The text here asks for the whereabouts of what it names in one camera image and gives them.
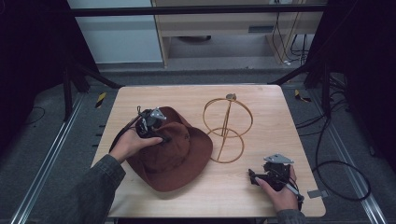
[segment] brown cowboy hat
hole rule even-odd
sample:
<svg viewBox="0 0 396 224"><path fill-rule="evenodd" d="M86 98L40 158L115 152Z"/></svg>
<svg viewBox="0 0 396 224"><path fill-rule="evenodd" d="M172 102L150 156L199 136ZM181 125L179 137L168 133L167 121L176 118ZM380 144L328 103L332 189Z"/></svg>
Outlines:
<svg viewBox="0 0 396 224"><path fill-rule="evenodd" d="M166 116L156 133L169 142L144 147L127 159L134 171L153 189L179 189L200 174L212 155L213 143L201 130L192 127L175 109L160 107Z"/></svg>

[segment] metal bracket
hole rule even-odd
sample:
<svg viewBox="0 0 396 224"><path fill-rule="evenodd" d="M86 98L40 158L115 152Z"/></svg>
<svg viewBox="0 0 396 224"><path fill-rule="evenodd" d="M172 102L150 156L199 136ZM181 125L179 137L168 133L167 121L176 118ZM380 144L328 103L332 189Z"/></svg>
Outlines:
<svg viewBox="0 0 396 224"><path fill-rule="evenodd" d="M287 164L294 163L294 161L292 161L291 159L289 159L287 157L280 155L279 153L276 153L275 155L272 155L269 157L265 157L264 160L272 162L272 163L287 163Z"/></svg>
<svg viewBox="0 0 396 224"><path fill-rule="evenodd" d="M151 111L150 116L156 119L166 119L166 116L163 115L163 112L161 112L160 108L158 107Z"/></svg>
<svg viewBox="0 0 396 224"><path fill-rule="evenodd" d="M308 196L310 199L317 198L317 197L327 198L330 196L329 192L327 192L327 190L320 191L318 189L315 189L315 190L308 191L307 193L308 193Z"/></svg>

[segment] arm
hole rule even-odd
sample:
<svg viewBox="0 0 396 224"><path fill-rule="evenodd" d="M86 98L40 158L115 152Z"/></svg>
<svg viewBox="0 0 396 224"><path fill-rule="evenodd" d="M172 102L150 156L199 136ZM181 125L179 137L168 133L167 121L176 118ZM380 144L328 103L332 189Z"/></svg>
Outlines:
<svg viewBox="0 0 396 224"><path fill-rule="evenodd" d="M297 180L292 166L290 167L290 178ZM298 209L297 197L291 190L285 187L281 191L275 191L266 181L258 177L256 177L256 181L271 199L279 224L305 223L305 216Z"/></svg>
<svg viewBox="0 0 396 224"><path fill-rule="evenodd" d="M44 223L104 223L116 189L125 177L120 164L141 148L161 141L158 137L142 139L133 129L128 130L62 199L49 205Z"/></svg>

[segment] hat brim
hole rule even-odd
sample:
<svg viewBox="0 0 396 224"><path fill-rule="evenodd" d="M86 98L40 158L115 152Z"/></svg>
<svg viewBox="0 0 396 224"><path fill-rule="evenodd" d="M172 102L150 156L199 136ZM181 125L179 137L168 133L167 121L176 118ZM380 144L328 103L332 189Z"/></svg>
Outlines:
<svg viewBox="0 0 396 224"><path fill-rule="evenodd" d="M180 189L197 177L209 162L213 151L212 140L206 133L189 126L190 124L187 126L190 135L189 154L178 167L165 172L150 173L137 157L128 160L134 171L153 189L160 192Z"/></svg>

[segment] aluminum rail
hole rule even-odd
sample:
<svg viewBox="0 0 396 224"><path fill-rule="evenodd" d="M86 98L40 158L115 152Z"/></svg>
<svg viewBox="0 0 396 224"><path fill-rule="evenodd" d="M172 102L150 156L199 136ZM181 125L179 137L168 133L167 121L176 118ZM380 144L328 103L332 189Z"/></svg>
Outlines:
<svg viewBox="0 0 396 224"><path fill-rule="evenodd" d="M21 202L17 211L14 213L10 222L11 224L23 224L29 217L33 206L35 205L35 201L37 200L38 195L40 194L41 190L44 187L44 184L46 183L52 166L55 163L56 158L58 157L59 152L62 149L62 146L64 145L64 141L69 134L74 121L76 120L78 111L81 108L83 98L84 94L79 93L74 104L74 112L71 114L70 118L64 122L60 131L58 132L55 140L52 143L51 148L49 149L47 157L44 159L40 169L38 170L37 175L35 176L35 180L25 194L23 201Z"/></svg>

